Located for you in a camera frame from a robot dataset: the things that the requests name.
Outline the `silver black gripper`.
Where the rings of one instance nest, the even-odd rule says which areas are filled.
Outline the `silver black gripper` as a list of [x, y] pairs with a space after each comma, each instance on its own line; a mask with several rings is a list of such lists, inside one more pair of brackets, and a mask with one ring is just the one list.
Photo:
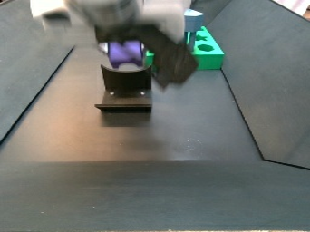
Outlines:
[[138, 0], [64, 0], [64, 3], [95, 27], [100, 42], [136, 39], [150, 45], [162, 39], [158, 26], [140, 19]]

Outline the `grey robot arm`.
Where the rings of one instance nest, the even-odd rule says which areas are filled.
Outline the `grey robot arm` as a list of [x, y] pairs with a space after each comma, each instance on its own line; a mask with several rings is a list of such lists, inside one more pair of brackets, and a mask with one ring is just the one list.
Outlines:
[[76, 17], [94, 29], [96, 42], [138, 40], [147, 47], [176, 47], [191, 0], [31, 0], [32, 16], [45, 24]]

